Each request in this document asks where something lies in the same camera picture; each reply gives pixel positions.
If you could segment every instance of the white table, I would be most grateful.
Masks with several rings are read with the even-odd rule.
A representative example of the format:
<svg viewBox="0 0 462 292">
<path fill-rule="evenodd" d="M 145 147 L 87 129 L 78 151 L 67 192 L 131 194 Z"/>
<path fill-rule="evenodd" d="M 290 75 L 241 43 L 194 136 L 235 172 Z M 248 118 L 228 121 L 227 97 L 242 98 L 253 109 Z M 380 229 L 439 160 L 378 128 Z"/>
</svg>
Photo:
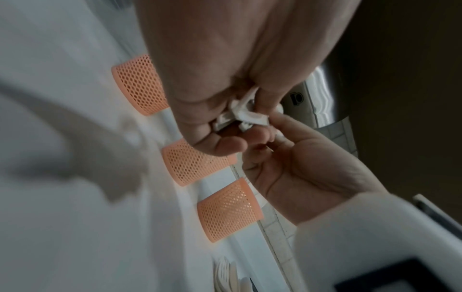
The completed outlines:
<svg viewBox="0 0 462 292">
<path fill-rule="evenodd" d="M 85 2 L 4 1 L 0 20 L 2 291 L 213 291 L 223 255 L 260 292 L 287 291 L 257 224 L 207 240 L 195 206 L 233 173 L 173 182 L 160 154 L 181 137 L 171 111 L 126 101 L 110 68 L 127 53 Z"/>
</svg>

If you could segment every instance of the orange basket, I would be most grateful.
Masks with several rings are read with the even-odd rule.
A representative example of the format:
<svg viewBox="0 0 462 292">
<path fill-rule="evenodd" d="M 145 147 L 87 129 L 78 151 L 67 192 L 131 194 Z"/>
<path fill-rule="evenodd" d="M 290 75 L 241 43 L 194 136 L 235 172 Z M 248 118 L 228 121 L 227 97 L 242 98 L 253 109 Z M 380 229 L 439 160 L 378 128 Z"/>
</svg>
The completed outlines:
<svg viewBox="0 0 462 292">
<path fill-rule="evenodd" d="M 162 157 L 173 180 L 182 187 L 237 162 L 235 154 L 225 157 L 207 155 L 194 149 L 185 139 L 164 147 Z"/>
<path fill-rule="evenodd" d="M 200 201 L 197 213 L 211 242 L 217 242 L 263 219 L 258 201 L 244 178 Z"/>
<path fill-rule="evenodd" d="M 114 66 L 111 71 L 122 93 L 141 114 L 151 115 L 169 107 L 149 55 Z"/>
</svg>

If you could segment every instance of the tile floor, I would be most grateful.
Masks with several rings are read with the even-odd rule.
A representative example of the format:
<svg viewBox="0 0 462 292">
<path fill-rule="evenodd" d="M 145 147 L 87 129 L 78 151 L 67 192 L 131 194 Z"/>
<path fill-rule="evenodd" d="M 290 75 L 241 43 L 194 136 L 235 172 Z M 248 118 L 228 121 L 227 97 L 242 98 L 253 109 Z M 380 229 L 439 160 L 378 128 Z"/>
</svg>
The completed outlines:
<svg viewBox="0 0 462 292">
<path fill-rule="evenodd" d="M 335 142 L 337 145 L 358 156 L 351 124 L 347 117 L 343 121 L 330 126 L 317 129 L 318 132 Z M 239 176 L 243 175 L 240 164 L 237 166 Z M 275 259 L 278 261 L 282 274 L 284 275 L 292 292 L 307 292 L 307 288 L 301 278 L 295 259 L 293 248 L 296 227 L 279 212 L 274 210 L 270 204 L 262 207 L 265 218 L 260 220 L 260 228 L 264 233 Z"/>
</svg>

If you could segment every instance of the brown wall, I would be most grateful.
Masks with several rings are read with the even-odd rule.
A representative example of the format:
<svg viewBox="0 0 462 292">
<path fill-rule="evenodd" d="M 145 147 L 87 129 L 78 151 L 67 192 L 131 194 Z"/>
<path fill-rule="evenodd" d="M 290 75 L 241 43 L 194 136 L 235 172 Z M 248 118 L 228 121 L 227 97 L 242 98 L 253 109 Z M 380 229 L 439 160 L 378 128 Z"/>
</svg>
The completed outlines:
<svg viewBox="0 0 462 292">
<path fill-rule="evenodd" d="M 462 222 L 462 1 L 364 0 L 340 45 L 360 159 Z"/>
</svg>

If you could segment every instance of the white sleeve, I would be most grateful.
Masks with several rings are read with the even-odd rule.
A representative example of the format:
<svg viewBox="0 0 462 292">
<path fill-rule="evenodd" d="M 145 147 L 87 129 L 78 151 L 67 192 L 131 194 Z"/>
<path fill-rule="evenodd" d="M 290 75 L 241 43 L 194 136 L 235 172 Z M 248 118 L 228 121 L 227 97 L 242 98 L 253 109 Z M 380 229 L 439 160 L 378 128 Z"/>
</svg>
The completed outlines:
<svg viewBox="0 0 462 292">
<path fill-rule="evenodd" d="M 462 291 L 462 241 L 389 194 L 356 195 L 300 224 L 295 258 L 310 292 Z"/>
</svg>

